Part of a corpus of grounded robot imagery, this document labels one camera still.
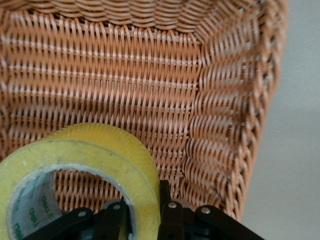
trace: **yellow tape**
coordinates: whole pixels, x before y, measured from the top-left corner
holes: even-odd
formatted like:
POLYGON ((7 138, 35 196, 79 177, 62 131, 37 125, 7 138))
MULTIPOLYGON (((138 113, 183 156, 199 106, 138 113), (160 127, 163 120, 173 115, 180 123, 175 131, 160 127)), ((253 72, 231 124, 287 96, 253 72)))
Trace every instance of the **yellow tape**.
POLYGON ((8 223, 14 199, 24 186, 21 182, 56 169, 102 176, 129 205, 133 239, 157 239, 159 180, 149 151, 119 128, 79 123, 18 149, 0 164, 0 240, 14 239, 9 238, 14 231, 8 223))

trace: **brown basket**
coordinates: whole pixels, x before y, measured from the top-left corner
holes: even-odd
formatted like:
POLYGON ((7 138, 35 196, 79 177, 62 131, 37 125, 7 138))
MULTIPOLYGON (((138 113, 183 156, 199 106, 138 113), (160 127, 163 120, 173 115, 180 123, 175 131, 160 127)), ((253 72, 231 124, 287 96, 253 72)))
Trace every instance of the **brown basket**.
MULTIPOLYGON (((239 220, 279 78, 286 8, 285 0, 0 0, 1 158, 65 126, 111 124, 149 149, 172 197, 239 220)), ((55 176, 66 211, 119 197, 88 173, 55 176)))

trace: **gray table surface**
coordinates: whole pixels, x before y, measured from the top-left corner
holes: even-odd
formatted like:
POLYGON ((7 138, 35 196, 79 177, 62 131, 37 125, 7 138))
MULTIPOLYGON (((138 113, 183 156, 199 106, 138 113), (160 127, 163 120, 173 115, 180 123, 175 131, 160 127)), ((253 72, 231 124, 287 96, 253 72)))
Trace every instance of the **gray table surface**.
POLYGON ((320 0, 288 0, 282 71, 241 223, 266 240, 320 239, 320 0))

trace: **roll of adhesive tape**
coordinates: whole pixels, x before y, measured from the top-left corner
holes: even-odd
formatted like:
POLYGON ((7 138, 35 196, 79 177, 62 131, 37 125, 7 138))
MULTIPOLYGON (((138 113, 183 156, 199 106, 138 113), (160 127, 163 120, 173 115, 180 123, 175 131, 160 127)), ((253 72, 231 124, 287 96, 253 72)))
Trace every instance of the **roll of adhesive tape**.
POLYGON ((101 176, 124 196, 132 239, 156 240, 159 179, 149 151, 133 135, 102 123, 79 123, 26 145, 0 163, 0 240, 19 240, 61 215, 55 170, 101 176))

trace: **screw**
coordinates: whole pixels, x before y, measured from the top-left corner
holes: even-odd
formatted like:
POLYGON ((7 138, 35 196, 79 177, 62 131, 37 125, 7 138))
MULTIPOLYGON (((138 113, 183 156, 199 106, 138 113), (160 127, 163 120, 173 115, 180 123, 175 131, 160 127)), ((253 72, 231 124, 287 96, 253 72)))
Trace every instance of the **screw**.
POLYGON ((114 206, 113 206, 113 209, 114 209, 114 210, 120 209, 120 205, 118 205, 118 204, 117 204, 117 205, 114 205, 114 206))
POLYGON ((87 213, 85 211, 81 211, 78 213, 79 218, 84 217, 85 215, 87 215, 87 213))
POLYGON ((209 213, 211 213, 210 209, 207 208, 207 207, 201 208, 201 212, 202 212, 203 214, 209 214, 209 213))
POLYGON ((171 208, 171 209, 175 209, 175 208, 177 207, 177 204, 172 201, 172 202, 169 202, 168 206, 169 206, 169 208, 171 208))

